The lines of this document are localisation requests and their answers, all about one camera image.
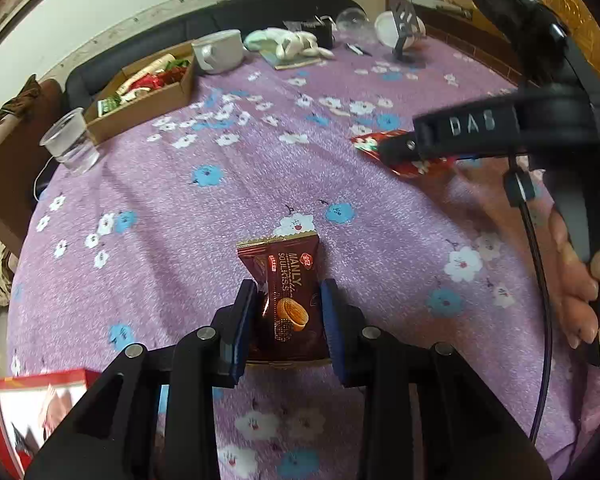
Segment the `person's right hand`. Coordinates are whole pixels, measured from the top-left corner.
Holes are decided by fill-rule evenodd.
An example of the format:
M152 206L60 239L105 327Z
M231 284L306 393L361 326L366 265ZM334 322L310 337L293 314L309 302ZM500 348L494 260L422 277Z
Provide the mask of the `person's right hand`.
M572 247L565 221L556 208L550 212L548 228L557 252L558 320L568 344L577 349L582 342L592 344L598 332L591 302L598 297L600 289L600 251L585 264Z

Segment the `pink sleeve right forearm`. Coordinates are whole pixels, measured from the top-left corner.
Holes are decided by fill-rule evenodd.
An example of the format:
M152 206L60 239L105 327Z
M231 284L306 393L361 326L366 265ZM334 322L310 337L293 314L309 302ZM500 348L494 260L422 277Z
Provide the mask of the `pink sleeve right forearm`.
M552 359L550 388L536 448L558 479L600 426L600 368L575 353Z

